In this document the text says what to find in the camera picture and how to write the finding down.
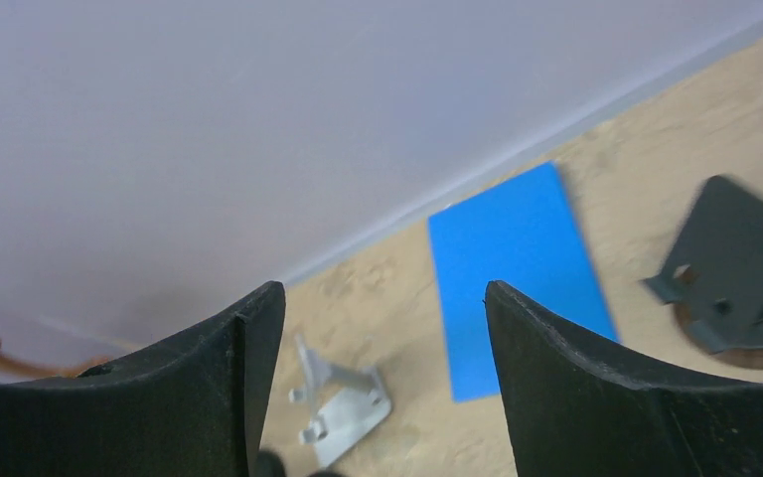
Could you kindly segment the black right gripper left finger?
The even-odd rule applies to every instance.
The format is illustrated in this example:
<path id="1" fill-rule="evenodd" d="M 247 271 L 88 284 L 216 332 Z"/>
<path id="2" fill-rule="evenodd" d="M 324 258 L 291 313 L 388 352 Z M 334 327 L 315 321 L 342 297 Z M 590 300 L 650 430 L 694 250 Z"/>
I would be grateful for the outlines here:
<path id="1" fill-rule="evenodd" d="M 253 476 L 285 308 L 269 281 L 78 377 L 0 384 L 0 476 Z"/>

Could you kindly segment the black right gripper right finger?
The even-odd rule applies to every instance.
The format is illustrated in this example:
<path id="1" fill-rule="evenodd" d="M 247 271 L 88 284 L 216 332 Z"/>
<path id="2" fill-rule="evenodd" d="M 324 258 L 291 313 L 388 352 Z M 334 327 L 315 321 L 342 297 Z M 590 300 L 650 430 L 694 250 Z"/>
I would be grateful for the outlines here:
<path id="1" fill-rule="evenodd" d="M 521 476 L 763 476 L 763 383 L 682 368 L 503 281 L 485 309 Z"/>

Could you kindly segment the blue rectangular mat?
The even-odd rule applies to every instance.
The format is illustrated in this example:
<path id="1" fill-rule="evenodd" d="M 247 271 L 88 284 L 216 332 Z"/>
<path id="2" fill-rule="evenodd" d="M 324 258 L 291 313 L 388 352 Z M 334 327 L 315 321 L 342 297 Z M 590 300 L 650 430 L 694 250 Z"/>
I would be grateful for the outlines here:
<path id="1" fill-rule="evenodd" d="M 499 383 L 483 300 L 502 280 L 610 340 L 616 326 L 557 167 L 544 163 L 427 221 L 451 397 L 495 396 Z"/>

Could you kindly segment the white folding phone stand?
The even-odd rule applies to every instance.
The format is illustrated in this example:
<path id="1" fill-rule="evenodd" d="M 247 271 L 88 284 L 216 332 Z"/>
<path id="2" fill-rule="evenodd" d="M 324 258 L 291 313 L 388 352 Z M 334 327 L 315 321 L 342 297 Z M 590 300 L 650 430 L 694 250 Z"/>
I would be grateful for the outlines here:
<path id="1" fill-rule="evenodd" d="M 309 422 L 299 441 L 314 449 L 318 467 L 329 470 L 392 412 L 392 400 L 376 366 L 347 368 L 294 337 L 303 385 L 288 396 L 309 408 Z"/>

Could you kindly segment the orange wooden rack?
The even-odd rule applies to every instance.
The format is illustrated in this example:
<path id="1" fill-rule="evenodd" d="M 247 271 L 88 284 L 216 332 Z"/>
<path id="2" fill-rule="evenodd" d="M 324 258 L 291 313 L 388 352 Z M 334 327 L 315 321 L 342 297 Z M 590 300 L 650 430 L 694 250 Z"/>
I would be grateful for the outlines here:
<path id="1" fill-rule="evenodd" d="M 88 361 L 79 363 L 72 366 L 49 366 L 31 363 L 28 361 L 20 360 L 5 354 L 1 350 L 0 340 L 0 373 L 30 378 L 30 379 L 45 379 L 45 378 L 75 378 L 84 373 L 85 371 L 102 364 L 111 361 L 111 357 L 94 357 Z"/>

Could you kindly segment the black tall phone stand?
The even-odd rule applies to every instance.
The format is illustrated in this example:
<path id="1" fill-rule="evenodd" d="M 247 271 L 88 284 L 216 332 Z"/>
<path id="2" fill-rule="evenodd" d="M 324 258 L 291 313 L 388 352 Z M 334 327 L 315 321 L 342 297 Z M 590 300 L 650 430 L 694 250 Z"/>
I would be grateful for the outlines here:
<path id="1" fill-rule="evenodd" d="M 254 470 L 254 477 L 286 477 L 287 471 L 282 458 L 270 450 L 261 450 L 258 453 Z M 343 474 L 324 469 L 313 472 L 308 477 L 344 477 Z"/>

